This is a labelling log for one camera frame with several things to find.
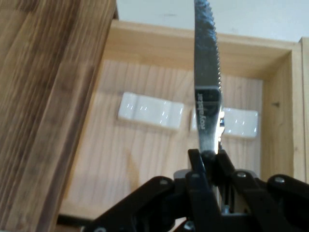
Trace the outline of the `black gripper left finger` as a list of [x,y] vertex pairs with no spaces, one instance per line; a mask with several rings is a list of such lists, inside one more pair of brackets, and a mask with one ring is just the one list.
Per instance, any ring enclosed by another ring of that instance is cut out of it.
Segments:
[[84,228],[85,232],[167,232],[179,218],[193,220],[198,231],[214,228],[221,213],[209,175],[215,153],[188,151],[192,168],[174,180],[157,176]]

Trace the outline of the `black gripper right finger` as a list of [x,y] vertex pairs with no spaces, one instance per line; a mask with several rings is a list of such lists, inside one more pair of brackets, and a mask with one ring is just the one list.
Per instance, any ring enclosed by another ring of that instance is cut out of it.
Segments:
[[218,232],[307,232],[309,186],[284,174],[262,181],[237,170],[225,150],[216,156],[216,185],[227,213],[216,221]]

